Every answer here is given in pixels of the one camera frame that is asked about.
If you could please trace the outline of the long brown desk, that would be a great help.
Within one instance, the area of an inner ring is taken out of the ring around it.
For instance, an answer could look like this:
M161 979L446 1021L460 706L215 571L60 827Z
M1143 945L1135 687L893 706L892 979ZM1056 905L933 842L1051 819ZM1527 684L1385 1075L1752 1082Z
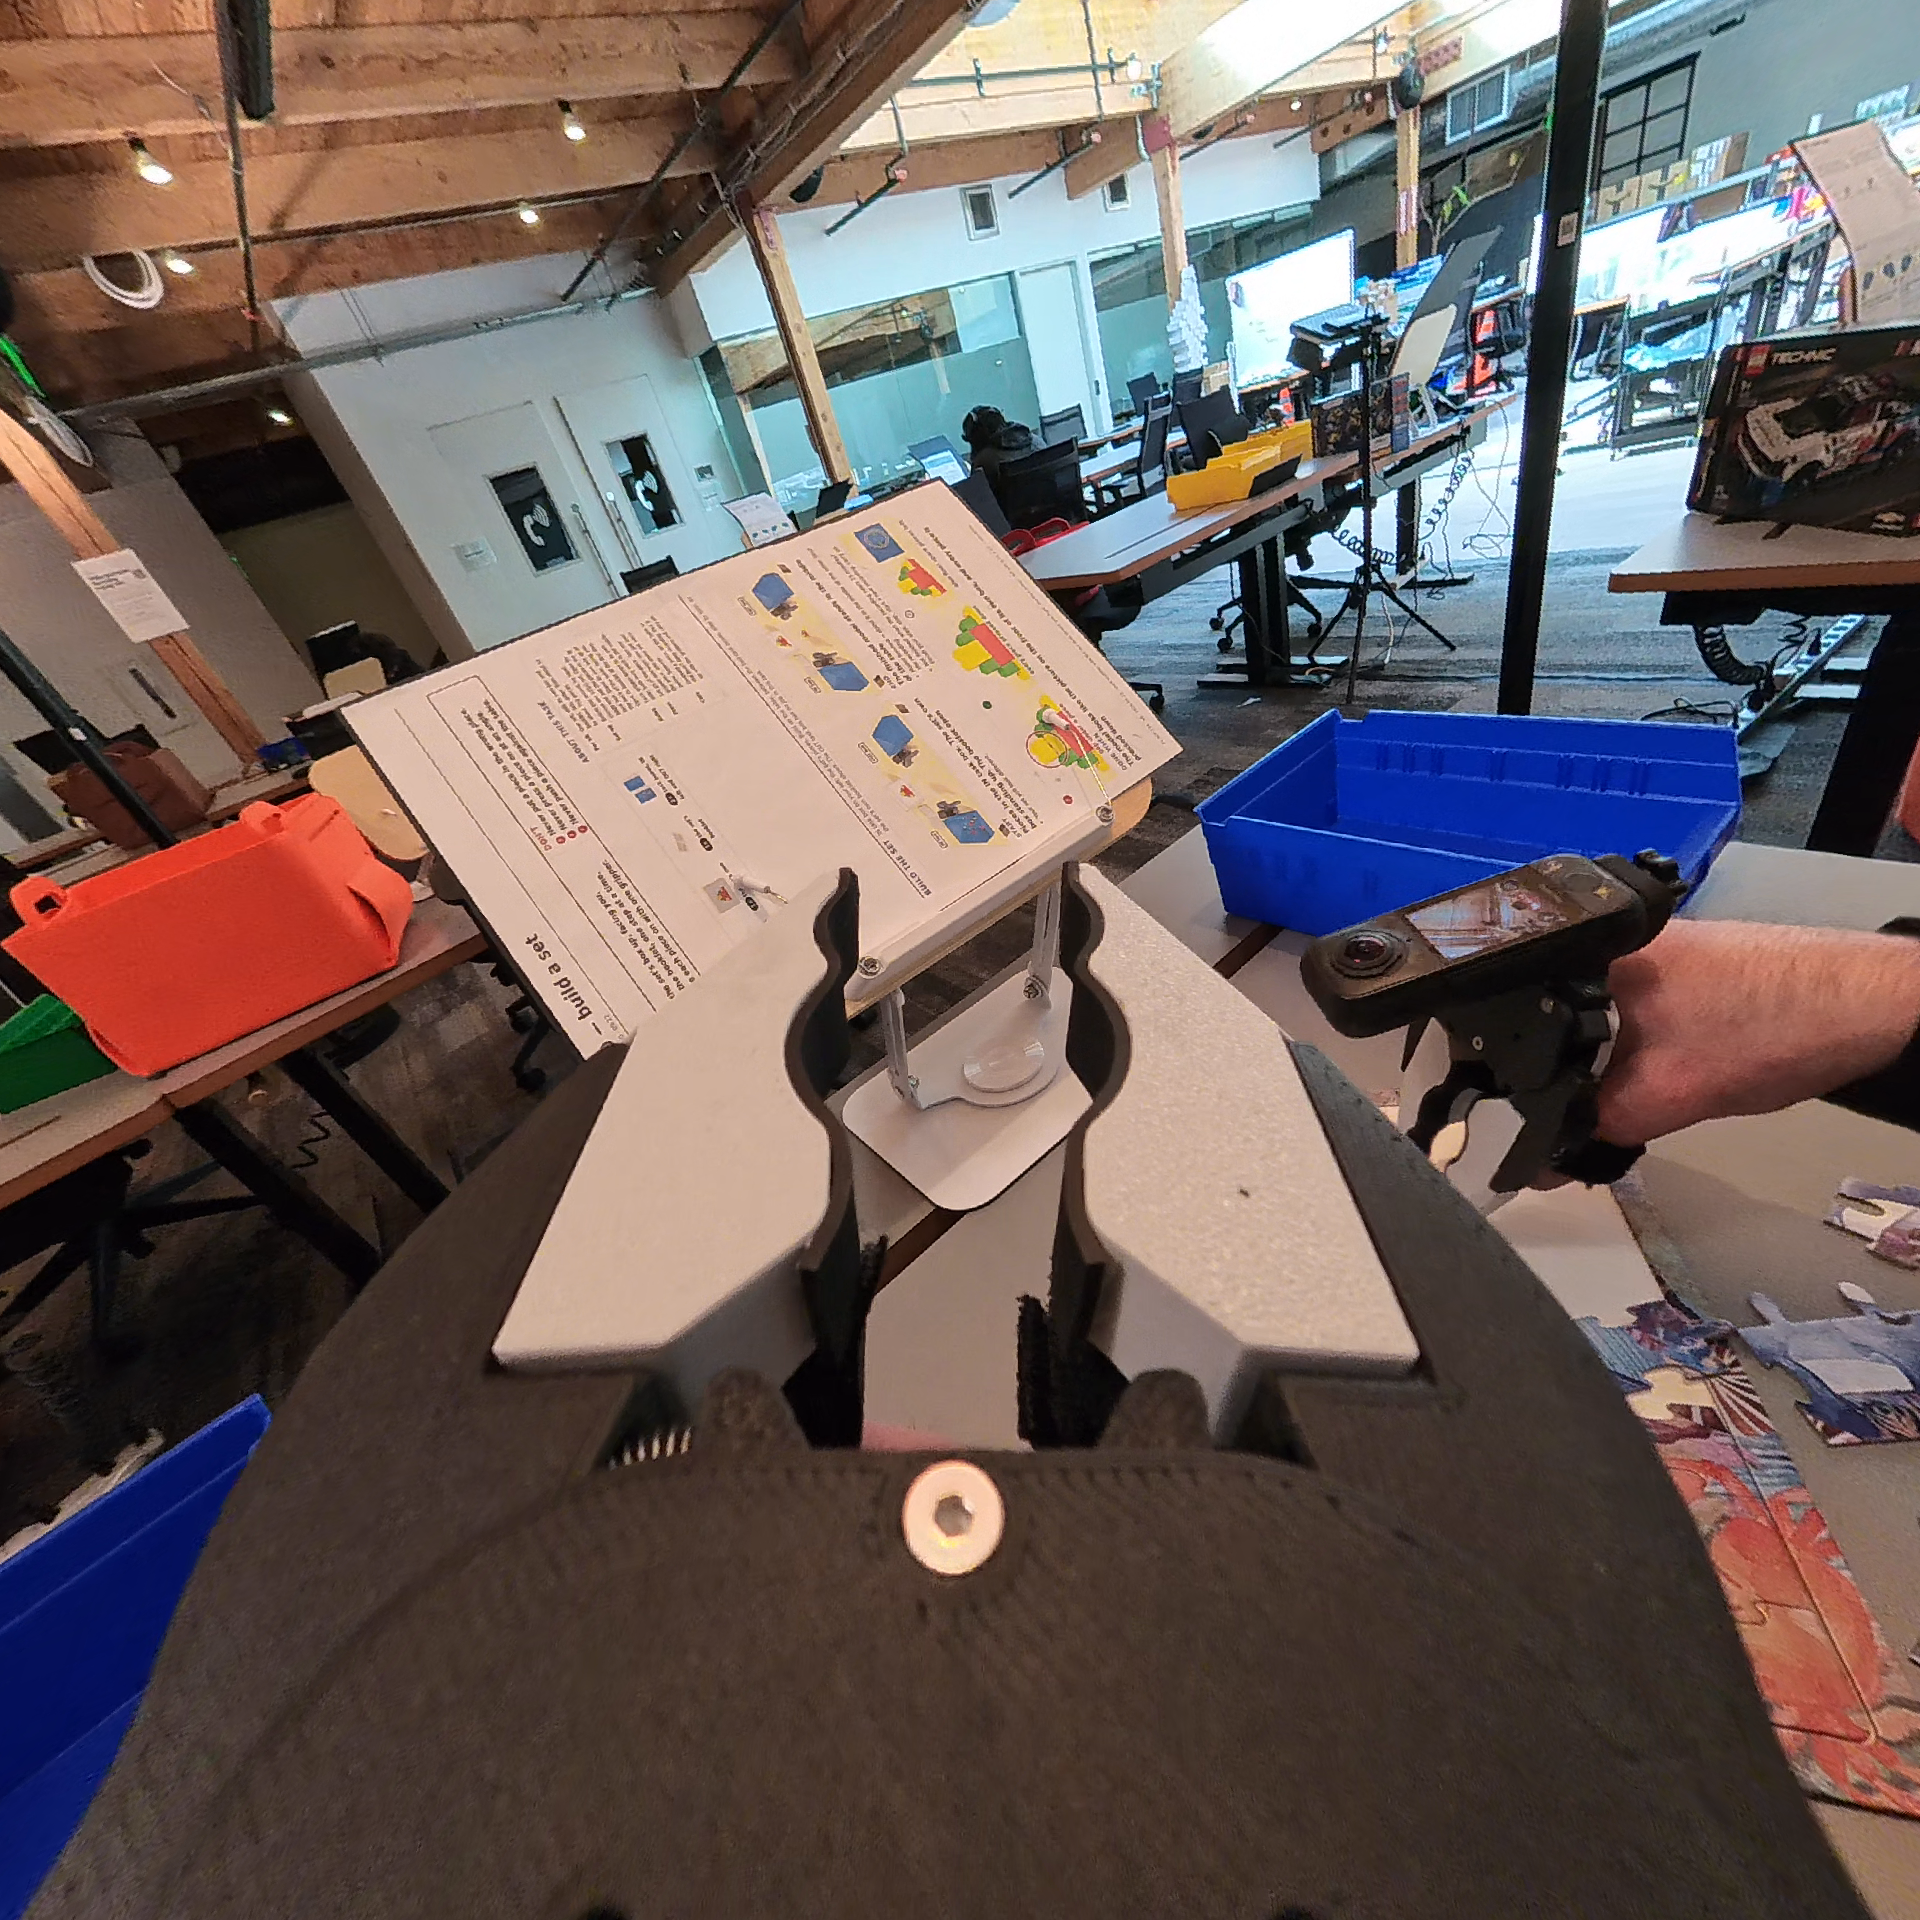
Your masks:
M1324 517L1342 520L1357 492L1357 457L1308 460L1295 477L1211 507L1181 513L1163 493L1135 501L1106 520L1024 554L1021 567L1051 594L1135 585L1153 604L1224 563L1236 567L1244 616L1244 664L1220 670L1203 685L1248 691L1291 680L1291 637L1284 592L1284 538Z

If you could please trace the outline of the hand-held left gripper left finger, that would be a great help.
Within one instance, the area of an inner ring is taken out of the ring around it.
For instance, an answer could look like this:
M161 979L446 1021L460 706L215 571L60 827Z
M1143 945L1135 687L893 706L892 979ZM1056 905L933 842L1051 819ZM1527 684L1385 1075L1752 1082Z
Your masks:
M493 1340L507 1372L628 1372L612 1444L690 1444L729 1369L808 1442L862 1442L877 1259L829 1114L856 961L859 880L840 868L632 1040Z

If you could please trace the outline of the black toy car box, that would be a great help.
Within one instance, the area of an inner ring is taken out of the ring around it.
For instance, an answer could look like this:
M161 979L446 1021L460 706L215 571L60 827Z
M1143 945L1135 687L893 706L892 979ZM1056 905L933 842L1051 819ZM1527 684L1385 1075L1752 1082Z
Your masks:
M1792 331L1721 353L1688 507L1918 533L1918 328Z

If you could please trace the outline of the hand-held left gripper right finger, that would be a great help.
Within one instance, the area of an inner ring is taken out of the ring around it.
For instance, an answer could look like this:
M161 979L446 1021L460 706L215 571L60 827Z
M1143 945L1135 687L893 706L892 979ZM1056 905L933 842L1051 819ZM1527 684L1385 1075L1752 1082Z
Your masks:
M1231 1442L1261 1381L1409 1381L1419 1346L1284 1034L1110 880L1061 876L1071 1126L1021 1440L1094 1444L1148 1374Z

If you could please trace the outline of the yellow plastic bin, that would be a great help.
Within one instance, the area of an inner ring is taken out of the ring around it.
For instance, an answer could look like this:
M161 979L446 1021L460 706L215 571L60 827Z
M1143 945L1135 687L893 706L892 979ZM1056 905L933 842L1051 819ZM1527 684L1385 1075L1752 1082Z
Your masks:
M1181 514L1229 504L1284 488L1310 457L1312 423L1298 420L1220 443L1202 467L1170 474L1163 493Z

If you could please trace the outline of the orange plastic bin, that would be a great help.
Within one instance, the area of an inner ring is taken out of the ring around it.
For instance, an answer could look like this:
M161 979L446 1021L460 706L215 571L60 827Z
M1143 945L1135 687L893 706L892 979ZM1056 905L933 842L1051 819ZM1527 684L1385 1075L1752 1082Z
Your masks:
M106 1058L155 1077L397 966L416 899L324 797L64 888L12 889L5 949Z

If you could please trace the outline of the person's right forearm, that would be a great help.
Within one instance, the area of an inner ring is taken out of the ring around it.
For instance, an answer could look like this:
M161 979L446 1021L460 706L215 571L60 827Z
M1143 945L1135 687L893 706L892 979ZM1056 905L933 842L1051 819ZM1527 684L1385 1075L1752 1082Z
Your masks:
M1811 930L1813 955L1833 976L1823 1045L1797 1071L1789 1104L1826 1102L1918 1132L1918 923L1896 918L1876 932Z

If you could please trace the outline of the person's right hand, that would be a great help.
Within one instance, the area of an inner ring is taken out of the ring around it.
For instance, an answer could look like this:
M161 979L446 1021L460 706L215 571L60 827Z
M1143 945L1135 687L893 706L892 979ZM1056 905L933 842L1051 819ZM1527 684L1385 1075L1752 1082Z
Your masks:
M1595 1094L1595 1138L1628 1148L1696 1123L1804 1102L1791 1047L1799 934L1676 923L1610 969L1620 1031Z

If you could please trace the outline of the grey blue white puzzle piece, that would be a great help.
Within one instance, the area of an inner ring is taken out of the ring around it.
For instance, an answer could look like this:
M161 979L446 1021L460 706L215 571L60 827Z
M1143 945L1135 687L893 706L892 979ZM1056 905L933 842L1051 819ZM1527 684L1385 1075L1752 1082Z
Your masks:
M1758 1322L1743 1342L1784 1369L1802 1396L1797 1413L1827 1449L1918 1442L1918 1312L1880 1307L1858 1285L1838 1285L1846 1312L1789 1320L1762 1291L1748 1293Z

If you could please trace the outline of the pale wooden stand board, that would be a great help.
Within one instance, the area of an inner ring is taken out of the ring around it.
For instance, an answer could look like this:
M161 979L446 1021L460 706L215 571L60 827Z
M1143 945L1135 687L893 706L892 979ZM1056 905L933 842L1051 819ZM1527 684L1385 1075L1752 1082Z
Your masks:
M425 839L425 832L417 828L413 818L400 808L387 783L377 774L371 758L358 746L316 761L307 772L307 783L312 791L336 799L351 821L369 834L371 845L377 852L387 852L387 842L397 834L404 839ZM1146 812L1155 804L1155 797L1155 783L1150 777L1113 797L1113 819L1092 828L1092 837L1071 848L1067 858L1098 854L1113 848L1119 839L1127 839L1140 827ZM466 899L466 886L451 871L443 858L433 854L432 848L425 848L425 852L426 867L433 868L432 880L438 902L446 907L460 907L477 930L477 962L490 967L503 982L515 988L529 1002L540 1021L547 1021L553 1025L553 1031L566 1034L575 1052L588 1056L598 1043L580 1040L575 1036L575 1016L551 1011L537 993L540 987L555 987L555 975L527 975L520 966L520 950L513 947L513 942L503 939L493 926L488 926L481 909ZM905 987L927 967L944 962L948 954L965 949L987 928L1004 923L1012 913L1042 899L1044 889L1059 876L1061 867L1059 861L1051 861L1025 879L1008 879L999 893L985 898L984 902L954 907L946 920L933 926L933 930L902 959L875 966L875 969L856 966L855 983L848 988L848 1011L856 1020L864 1016L867 1008L877 1004L884 990Z

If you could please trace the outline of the white paper holder bar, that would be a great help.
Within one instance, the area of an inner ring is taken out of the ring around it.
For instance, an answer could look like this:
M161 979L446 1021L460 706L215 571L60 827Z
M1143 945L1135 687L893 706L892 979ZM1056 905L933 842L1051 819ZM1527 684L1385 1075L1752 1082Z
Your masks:
M965 893L959 899L921 913L905 932L877 939L859 932L859 961L844 987L848 1011L872 1008L884 996L904 990L910 979L959 949L981 928L999 923L1025 899L1035 899L1061 879L1074 859L1088 859L1132 832L1150 806L1150 784L1087 810L1085 819L1024 852L999 874Z

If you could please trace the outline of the sea print jigsaw puzzle board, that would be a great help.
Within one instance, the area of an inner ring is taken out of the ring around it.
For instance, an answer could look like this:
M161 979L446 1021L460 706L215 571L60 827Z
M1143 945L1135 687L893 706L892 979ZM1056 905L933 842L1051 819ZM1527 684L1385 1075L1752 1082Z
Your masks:
M1610 1360L1620 1356L1627 1335L1670 1354L1693 1340L1715 1342L1758 1389L1736 1354L1735 1329L1701 1318L1666 1291L1610 1194L1594 1189L1527 1192L1498 1212L1494 1225L1575 1320L1624 1400Z

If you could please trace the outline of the white printed instruction sheet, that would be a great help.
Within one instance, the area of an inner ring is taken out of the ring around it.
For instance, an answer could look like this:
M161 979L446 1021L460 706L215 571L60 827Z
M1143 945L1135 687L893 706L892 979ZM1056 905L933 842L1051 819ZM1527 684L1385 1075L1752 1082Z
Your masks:
M627 1043L808 882L889 939L1178 754L944 483L350 706L580 1040Z

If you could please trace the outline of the white paper notice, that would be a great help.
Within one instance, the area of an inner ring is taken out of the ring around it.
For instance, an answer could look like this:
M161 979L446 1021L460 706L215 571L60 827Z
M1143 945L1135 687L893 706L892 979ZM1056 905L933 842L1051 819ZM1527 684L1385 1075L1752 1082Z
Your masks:
M184 616L132 549L74 560L72 571L134 645L188 632Z

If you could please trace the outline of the black slanted pole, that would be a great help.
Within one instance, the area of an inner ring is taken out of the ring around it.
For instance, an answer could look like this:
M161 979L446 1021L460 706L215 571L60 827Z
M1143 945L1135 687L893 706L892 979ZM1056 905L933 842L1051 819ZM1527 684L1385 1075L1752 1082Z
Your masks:
M52 731L66 736L76 761L98 779L128 819L139 824L147 840L153 840L156 851L174 848L179 842L175 832L167 828L147 800L121 777L121 770L106 754L103 736L66 702L5 632L0 634L0 656L6 680L18 687Z

